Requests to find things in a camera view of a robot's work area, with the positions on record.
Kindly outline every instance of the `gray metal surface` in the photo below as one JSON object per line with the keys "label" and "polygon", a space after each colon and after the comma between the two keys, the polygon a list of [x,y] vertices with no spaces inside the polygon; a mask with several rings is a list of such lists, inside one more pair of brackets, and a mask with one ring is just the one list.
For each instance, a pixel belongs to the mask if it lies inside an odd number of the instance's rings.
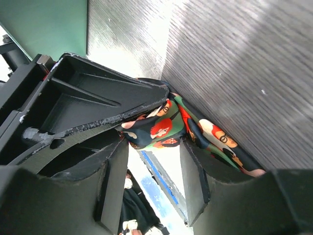
{"label": "gray metal surface", "polygon": [[312,12],[310,0],[90,0],[88,52],[169,81],[267,169],[312,168]]}

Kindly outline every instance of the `white paint chip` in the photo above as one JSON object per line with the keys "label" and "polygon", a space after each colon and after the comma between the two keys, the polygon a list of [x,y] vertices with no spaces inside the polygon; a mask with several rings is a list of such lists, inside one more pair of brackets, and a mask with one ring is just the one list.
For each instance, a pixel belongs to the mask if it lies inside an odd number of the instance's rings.
{"label": "white paint chip", "polygon": [[20,117],[20,123],[23,123],[25,115]]}

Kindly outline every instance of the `green wall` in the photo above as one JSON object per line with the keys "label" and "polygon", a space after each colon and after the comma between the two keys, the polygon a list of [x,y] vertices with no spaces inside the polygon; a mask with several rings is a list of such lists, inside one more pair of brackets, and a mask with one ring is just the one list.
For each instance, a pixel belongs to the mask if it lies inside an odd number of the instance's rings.
{"label": "green wall", "polygon": [[0,25],[30,57],[86,55],[88,0],[0,0]]}

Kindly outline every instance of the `blue stripe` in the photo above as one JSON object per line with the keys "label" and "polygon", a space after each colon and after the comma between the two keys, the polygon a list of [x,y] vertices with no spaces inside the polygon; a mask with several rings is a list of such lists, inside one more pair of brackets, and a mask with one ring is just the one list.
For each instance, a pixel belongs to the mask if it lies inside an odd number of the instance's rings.
{"label": "blue stripe", "polygon": [[166,191],[171,195],[172,199],[174,200],[175,204],[178,205],[178,200],[176,199],[176,197],[173,195],[171,189],[167,186],[166,182],[163,180],[162,176],[160,175],[160,173],[158,172],[158,170],[156,169],[156,167],[153,165],[153,162],[150,160],[150,158],[148,157],[148,155],[146,154],[145,151],[141,151],[142,155],[145,157],[146,161],[149,163],[149,165],[151,166],[152,170],[154,171],[155,175],[158,177],[158,179],[161,181],[161,183],[163,184],[163,186],[165,187]]}

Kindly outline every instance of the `patterned scarf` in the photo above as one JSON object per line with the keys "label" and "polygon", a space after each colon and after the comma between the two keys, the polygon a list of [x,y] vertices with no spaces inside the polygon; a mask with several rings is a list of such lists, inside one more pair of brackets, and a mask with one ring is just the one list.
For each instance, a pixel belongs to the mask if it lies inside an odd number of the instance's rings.
{"label": "patterned scarf", "polygon": [[166,103],[159,108],[116,127],[133,148],[153,151],[175,147],[179,145],[181,137],[188,136],[208,157],[254,177],[265,173],[260,164],[234,139],[188,104],[167,82],[140,79],[167,86],[170,93]]}

